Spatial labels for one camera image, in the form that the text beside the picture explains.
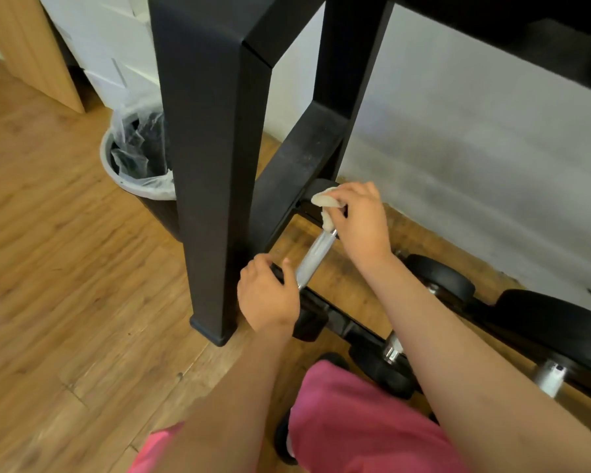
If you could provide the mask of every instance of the hand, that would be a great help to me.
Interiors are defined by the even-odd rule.
[[[341,243],[357,269],[390,256],[389,233],[381,195],[373,183],[349,182],[326,195],[345,202],[348,217],[341,209],[325,207],[330,214]]]
[[[258,254],[241,271],[237,285],[241,312],[256,332],[276,328],[291,336],[300,315],[300,292],[289,259],[282,262],[282,285],[269,266],[269,254]]]

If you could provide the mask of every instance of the shoe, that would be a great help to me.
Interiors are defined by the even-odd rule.
[[[347,372],[350,371],[350,366],[344,357],[337,352],[326,352],[319,356],[315,363],[326,360],[333,365],[343,368]],[[289,436],[289,417],[291,416],[291,409],[285,413],[284,417],[278,423],[276,431],[274,432],[274,449],[278,458],[287,465],[297,465],[297,460],[289,454],[287,449],[287,437]]]

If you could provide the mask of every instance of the pink sleeve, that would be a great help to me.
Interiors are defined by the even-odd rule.
[[[158,458],[164,452],[166,445],[169,444],[183,425],[184,423],[181,422],[151,433],[127,473],[150,473],[156,466]]]

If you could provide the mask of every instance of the pink clothing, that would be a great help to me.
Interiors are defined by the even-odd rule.
[[[177,424],[152,433],[128,473],[148,473]],[[313,365],[291,408],[289,436],[310,473],[466,473],[442,429],[335,365]]]

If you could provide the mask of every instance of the wooden board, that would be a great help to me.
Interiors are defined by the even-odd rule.
[[[13,76],[84,112],[39,0],[0,0],[0,53]]]
[[[252,336],[241,320],[219,349],[191,330],[182,246],[109,180],[98,146],[110,112],[77,115],[0,63],[0,472],[125,471],[153,429],[184,418]],[[259,171],[279,143],[264,137]],[[467,275],[493,302],[512,279],[388,209],[392,244]],[[300,261],[318,229],[296,217],[272,250]],[[337,243],[311,280],[381,335],[390,325]],[[482,337],[524,372],[528,360]],[[295,471],[271,447],[307,368],[347,344],[291,340],[272,395],[259,471]],[[591,400],[559,401],[591,428]],[[411,404],[428,413],[424,398]]]

